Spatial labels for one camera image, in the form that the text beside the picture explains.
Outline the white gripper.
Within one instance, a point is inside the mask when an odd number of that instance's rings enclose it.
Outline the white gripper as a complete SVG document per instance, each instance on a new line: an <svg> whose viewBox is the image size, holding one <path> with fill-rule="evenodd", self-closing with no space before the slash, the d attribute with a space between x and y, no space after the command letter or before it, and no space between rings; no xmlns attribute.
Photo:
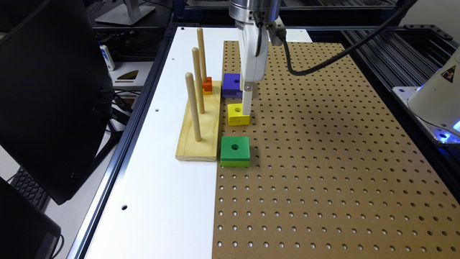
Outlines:
<svg viewBox="0 0 460 259"><path fill-rule="evenodd" d="M253 83L260 82L265 76L269 42L281 46L281 37L286 36L285 25L281 19L264 24L258 28L254 23L236 21L239 29L239 51L241 59L242 114L250 115L252 106Z"/></svg>

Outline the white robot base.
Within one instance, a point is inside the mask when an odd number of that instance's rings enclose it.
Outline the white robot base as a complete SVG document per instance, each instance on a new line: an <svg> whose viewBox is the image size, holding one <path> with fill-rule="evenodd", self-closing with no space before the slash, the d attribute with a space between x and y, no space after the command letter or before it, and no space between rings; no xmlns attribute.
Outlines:
<svg viewBox="0 0 460 259"><path fill-rule="evenodd" d="M393 93L440 146L459 145L459 51L422 86L399 86Z"/></svg>

